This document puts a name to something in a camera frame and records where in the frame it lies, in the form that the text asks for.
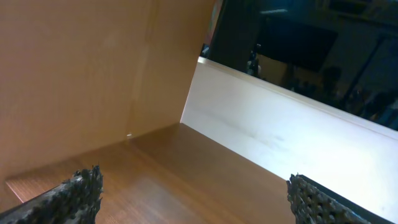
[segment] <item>television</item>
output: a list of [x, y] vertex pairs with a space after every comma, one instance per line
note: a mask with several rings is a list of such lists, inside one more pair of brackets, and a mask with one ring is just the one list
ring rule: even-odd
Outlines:
[[263, 18], [257, 43], [261, 55], [319, 72], [337, 32], [280, 17]]

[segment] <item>white partition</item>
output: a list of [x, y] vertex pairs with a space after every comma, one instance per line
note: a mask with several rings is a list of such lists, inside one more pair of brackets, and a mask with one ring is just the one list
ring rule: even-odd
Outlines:
[[398, 223], [398, 133], [199, 58], [182, 123], [283, 179], [304, 174]]

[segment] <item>brown wall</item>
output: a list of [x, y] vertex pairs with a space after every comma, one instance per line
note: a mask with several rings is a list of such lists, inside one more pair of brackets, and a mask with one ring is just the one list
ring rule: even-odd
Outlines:
[[178, 123], [212, 5], [1, 1], [0, 180]]

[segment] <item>black pole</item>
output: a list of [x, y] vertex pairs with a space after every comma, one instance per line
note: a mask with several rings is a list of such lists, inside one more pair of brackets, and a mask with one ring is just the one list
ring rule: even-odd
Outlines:
[[358, 72], [358, 74], [356, 74], [354, 80], [351, 82], [351, 85], [349, 86], [346, 94], [344, 95], [342, 101], [341, 101], [341, 106], [343, 106], [345, 108], [346, 106], [346, 102], [351, 94], [351, 92], [354, 90], [356, 84], [358, 84], [359, 79], [363, 76], [363, 73], [365, 72], [366, 68], [369, 66], [369, 64], [371, 63], [371, 60], [373, 59], [374, 55], [376, 54], [377, 50], [379, 50], [379, 47], [383, 44], [383, 42], [385, 41], [386, 37], [384, 36], [380, 36], [377, 39], [376, 42], [376, 46], [374, 46], [371, 54], [369, 55], [368, 59], [366, 60], [366, 62], [363, 64], [362, 68], [360, 69], [360, 71]]

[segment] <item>wooden table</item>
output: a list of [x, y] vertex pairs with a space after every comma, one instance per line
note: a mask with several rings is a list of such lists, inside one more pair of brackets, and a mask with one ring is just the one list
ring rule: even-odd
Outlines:
[[285, 180], [184, 124], [18, 175], [25, 202], [99, 164], [97, 223], [294, 223]]

